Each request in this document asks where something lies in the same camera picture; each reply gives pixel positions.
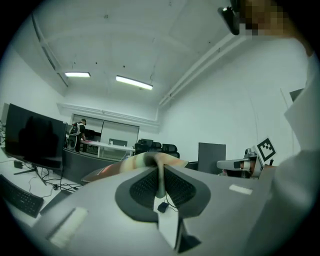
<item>ceiling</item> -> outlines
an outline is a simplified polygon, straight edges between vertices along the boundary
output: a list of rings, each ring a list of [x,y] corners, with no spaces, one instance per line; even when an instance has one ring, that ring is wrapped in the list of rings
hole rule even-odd
[[[158,104],[187,70],[229,31],[217,9],[228,0],[48,0],[33,16],[41,45],[69,88]],[[116,75],[153,85],[141,90]]]

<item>keyboard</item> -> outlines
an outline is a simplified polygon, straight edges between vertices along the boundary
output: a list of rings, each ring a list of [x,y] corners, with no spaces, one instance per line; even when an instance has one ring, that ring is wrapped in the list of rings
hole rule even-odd
[[[19,188],[0,174],[0,194],[19,210],[36,218],[44,199]]]

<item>black monitor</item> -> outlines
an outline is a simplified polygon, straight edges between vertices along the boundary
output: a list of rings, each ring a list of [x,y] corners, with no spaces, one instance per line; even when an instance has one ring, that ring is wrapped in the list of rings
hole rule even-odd
[[[142,145],[146,145],[146,146],[148,146],[149,148],[151,148],[153,142],[154,142],[154,141],[153,141],[152,139],[145,139],[145,138],[142,138],[142,139],[141,139],[141,144],[142,144]]]
[[[61,170],[66,125],[10,104],[6,119],[5,151],[36,167]]]

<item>person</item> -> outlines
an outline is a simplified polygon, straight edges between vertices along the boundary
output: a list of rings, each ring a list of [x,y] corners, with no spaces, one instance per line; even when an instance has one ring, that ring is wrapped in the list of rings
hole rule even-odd
[[[320,77],[319,72],[319,59],[310,43],[305,39],[302,33],[297,29],[292,19],[284,11],[284,9],[277,4],[274,0],[242,0],[240,7],[240,20],[245,23],[246,29],[251,29],[265,36],[275,36],[279,38],[292,38],[298,40],[304,47],[305,53],[308,56],[308,69],[307,80],[305,83],[305,89],[299,95],[298,101],[288,109],[284,114],[288,122],[290,123],[301,147],[301,150],[316,150],[320,148],[319,131],[314,125],[303,125],[304,122],[299,120],[301,116],[297,113],[306,111],[307,94],[312,94],[311,90],[316,91],[315,87],[319,88],[319,84],[316,84],[317,79]],[[319,117],[310,116],[308,120],[312,120],[312,124],[316,124]],[[253,173],[255,161],[251,161],[250,171]],[[265,165],[265,168],[272,168],[275,166]],[[224,169],[223,172],[228,176],[233,176],[234,171]]]
[[[85,141],[86,140],[86,136],[85,136],[85,132],[86,132],[86,125],[87,125],[87,121],[86,119],[81,119],[80,122],[77,122],[77,124],[79,124],[79,134],[77,135],[77,140],[76,140],[76,145],[75,145],[75,151],[76,152],[80,152],[80,142],[81,142],[81,138]]]

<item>fluorescent light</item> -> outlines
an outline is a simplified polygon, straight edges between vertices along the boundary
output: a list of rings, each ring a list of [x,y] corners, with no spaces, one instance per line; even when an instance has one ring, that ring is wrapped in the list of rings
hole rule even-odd
[[[150,85],[150,84],[147,84],[147,83],[144,83],[144,82],[139,82],[137,80],[133,80],[133,79],[126,78],[126,77],[123,77],[123,76],[119,76],[119,75],[117,75],[115,77],[115,79],[118,82],[122,82],[122,83],[133,85],[133,86],[138,86],[138,87],[141,87],[141,88],[144,88],[144,89],[147,89],[147,90],[152,90],[152,88],[153,88],[153,86]]]
[[[90,74],[88,72],[65,72],[68,78],[89,78]]]

